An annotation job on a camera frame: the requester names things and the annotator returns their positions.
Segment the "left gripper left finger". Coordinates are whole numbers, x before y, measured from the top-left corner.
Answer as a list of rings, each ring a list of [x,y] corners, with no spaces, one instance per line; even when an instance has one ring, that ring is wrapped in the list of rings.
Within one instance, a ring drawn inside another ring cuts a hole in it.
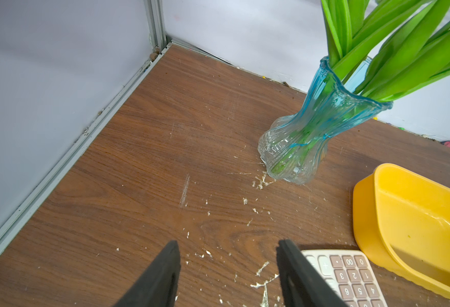
[[[179,246],[171,240],[115,306],[174,306],[180,270]]]

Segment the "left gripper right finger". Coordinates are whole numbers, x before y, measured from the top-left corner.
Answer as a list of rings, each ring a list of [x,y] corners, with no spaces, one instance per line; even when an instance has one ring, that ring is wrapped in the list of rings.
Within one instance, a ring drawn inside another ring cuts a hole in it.
[[[293,241],[280,240],[276,251],[286,307],[347,307],[347,304],[324,281]]]

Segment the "pink calculator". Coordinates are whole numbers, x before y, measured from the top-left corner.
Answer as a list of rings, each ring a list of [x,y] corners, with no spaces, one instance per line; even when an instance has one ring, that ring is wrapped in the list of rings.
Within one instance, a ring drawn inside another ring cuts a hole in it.
[[[302,254],[347,306],[387,307],[372,267],[363,252],[305,249]]]

